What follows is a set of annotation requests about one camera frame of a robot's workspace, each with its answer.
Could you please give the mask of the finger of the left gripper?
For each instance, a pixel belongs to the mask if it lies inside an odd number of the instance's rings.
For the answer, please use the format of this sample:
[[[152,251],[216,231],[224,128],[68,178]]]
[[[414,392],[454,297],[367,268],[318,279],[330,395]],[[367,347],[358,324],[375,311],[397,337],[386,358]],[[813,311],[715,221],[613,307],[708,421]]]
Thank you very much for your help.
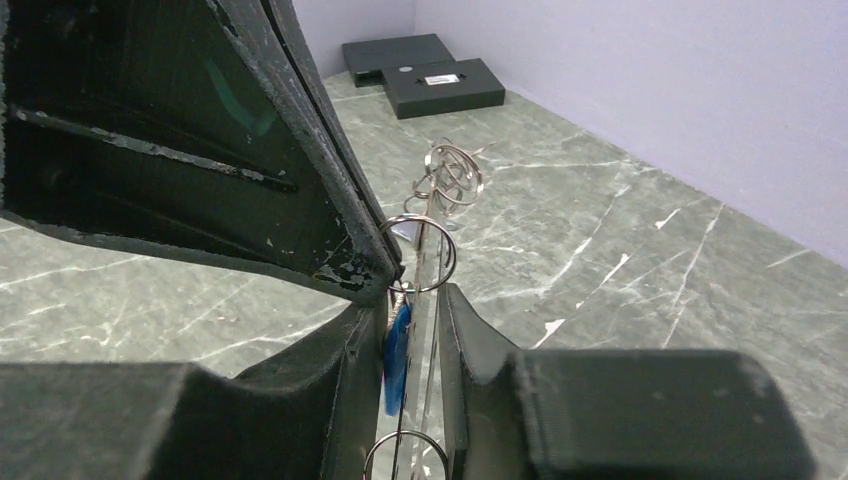
[[[5,1],[1,215],[359,304],[397,243],[288,1]]]

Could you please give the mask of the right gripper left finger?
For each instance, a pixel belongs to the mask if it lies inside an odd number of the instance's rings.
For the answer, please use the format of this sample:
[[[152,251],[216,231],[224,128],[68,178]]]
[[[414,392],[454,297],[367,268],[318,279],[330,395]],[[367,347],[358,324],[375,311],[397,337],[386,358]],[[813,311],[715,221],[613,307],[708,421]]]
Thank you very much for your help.
[[[5,479],[358,479],[384,306],[347,307],[233,378],[195,363],[5,363]]]

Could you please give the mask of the blue tag key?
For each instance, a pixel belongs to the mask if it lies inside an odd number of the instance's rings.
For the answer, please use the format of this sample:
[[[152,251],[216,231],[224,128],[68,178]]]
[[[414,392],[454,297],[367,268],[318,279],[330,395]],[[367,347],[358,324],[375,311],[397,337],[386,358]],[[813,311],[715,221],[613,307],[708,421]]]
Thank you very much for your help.
[[[403,405],[410,323],[410,301],[404,293],[397,294],[383,341],[383,392],[389,416],[397,416]]]

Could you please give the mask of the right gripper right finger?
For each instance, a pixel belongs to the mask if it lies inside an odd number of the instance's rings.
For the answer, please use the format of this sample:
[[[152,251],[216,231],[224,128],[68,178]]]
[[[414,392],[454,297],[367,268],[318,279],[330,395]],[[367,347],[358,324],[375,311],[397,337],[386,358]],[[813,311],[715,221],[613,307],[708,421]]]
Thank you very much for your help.
[[[812,479],[769,372],[708,349],[523,349],[438,292],[450,479]]]

